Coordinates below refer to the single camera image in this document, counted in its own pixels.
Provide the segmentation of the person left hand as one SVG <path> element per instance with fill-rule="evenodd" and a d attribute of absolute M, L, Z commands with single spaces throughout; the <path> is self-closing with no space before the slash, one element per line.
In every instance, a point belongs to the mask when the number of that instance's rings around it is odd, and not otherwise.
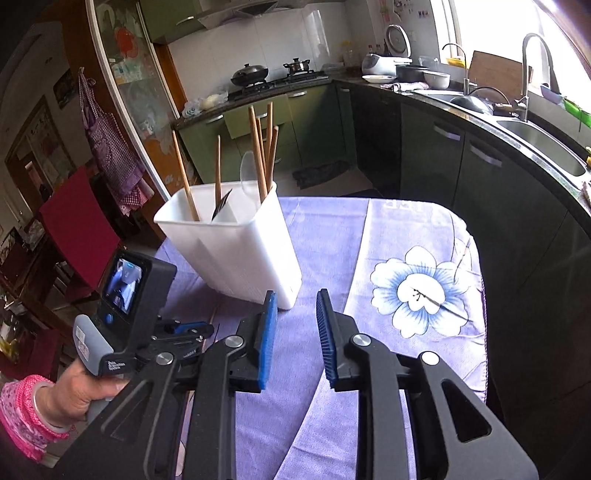
<path fill-rule="evenodd" d="M 69 427 L 85 419 L 91 402 L 115 397 L 127 383 L 125 378 L 95 377 L 76 359 L 55 384 L 37 390 L 37 409 L 53 427 Z"/>

